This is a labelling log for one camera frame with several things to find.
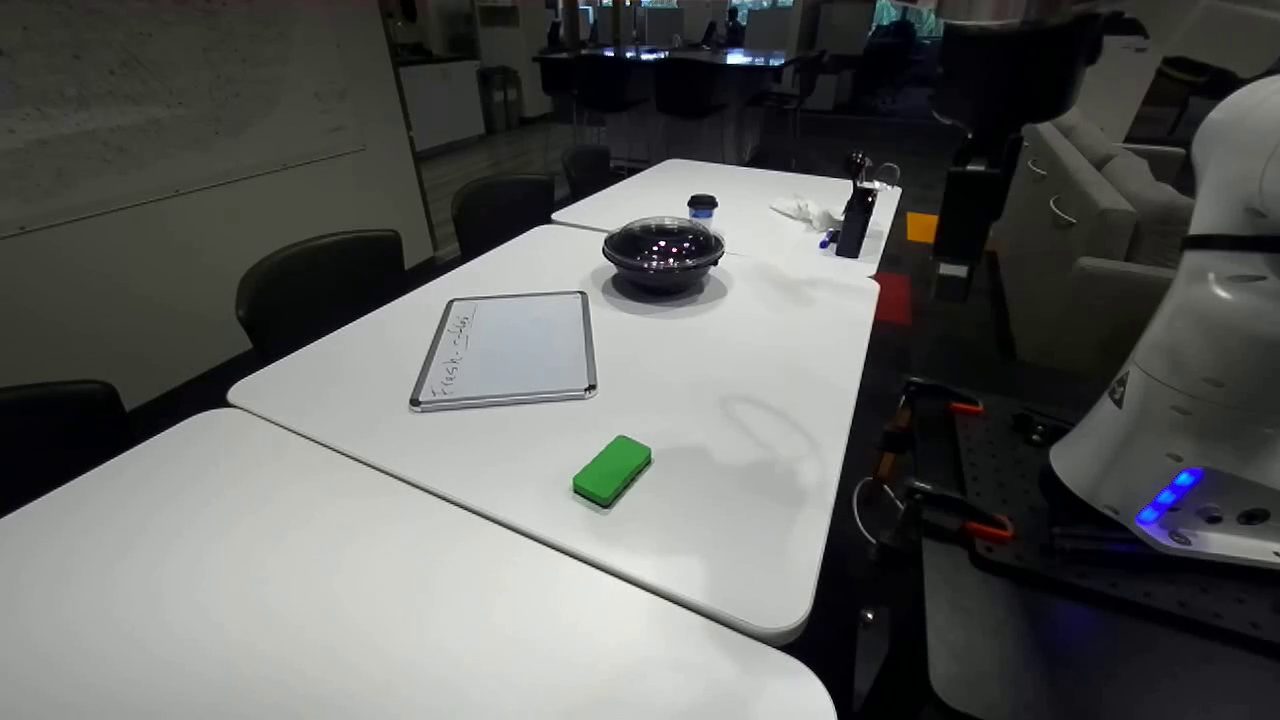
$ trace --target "black bowl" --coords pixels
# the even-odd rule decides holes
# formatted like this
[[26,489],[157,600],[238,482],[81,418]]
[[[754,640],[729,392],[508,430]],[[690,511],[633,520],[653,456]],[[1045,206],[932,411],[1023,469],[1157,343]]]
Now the black bowl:
[[625,283],[674,295],[703,287],[709,267],[725,257],[725,239],[703,223],[657,214],[610,232],[603,257],[616,263]]

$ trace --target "white robot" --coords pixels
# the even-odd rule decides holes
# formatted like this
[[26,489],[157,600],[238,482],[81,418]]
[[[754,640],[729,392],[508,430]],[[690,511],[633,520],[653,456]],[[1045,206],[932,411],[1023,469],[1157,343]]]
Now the white robot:
[[1177,281],[1057,477],[1147,549],[1280,568],[1280,76],[1200,129]]

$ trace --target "whiteboard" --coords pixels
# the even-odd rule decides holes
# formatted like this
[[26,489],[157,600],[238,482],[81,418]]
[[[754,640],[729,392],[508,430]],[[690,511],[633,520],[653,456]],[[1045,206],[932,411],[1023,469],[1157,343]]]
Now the whiteboard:
[[361,153],[351,8],[0,0],[0,239]]
[[583,290],[457,295],[414,386],[418,407],[572,401],[598,386]]

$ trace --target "green sponge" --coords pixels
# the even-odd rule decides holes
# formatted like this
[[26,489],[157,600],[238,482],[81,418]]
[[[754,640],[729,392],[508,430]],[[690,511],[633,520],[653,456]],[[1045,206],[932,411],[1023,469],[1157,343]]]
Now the green sponge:
[[616,436],[599,456],[594,456],[594,465],[572,477],[572,491],[599,507],[612,507],[650,465],[653,453],[644,445],[636,445],[633,436]]

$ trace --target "office room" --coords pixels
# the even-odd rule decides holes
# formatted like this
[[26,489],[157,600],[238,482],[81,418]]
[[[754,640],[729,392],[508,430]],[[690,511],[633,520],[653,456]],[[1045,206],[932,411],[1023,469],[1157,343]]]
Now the office room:
[[1275,129],[1275,0],[8,0],[0,716],[1272,716]]

